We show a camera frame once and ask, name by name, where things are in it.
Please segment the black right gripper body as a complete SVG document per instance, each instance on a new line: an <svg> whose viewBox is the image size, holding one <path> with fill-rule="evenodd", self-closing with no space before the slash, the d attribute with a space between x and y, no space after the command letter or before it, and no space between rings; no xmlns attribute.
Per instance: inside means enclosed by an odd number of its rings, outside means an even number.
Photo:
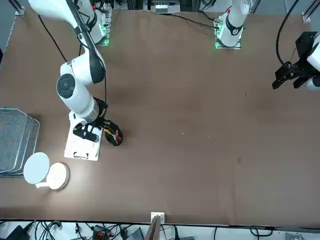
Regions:
<svg viewBox="0 0 320 240"><path fill-rule="evenodd" d="M98 116L96 118L96 120L93 122L94 126L100 126L101 120L105 119L105 115L108 109L108 104L101 99L98 98L94 98L95 102L97 103L98 106Z"/></svg>

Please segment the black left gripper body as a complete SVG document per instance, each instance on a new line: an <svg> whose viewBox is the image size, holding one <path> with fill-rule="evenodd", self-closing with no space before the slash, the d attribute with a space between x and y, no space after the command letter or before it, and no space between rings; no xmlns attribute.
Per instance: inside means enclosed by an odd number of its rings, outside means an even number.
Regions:
<svg viewBox="0 0 320 240"><path fill-rule="evenodd" d="M295 41L298 61L297 70L318 70L318 32L304 31Z"/></svg>

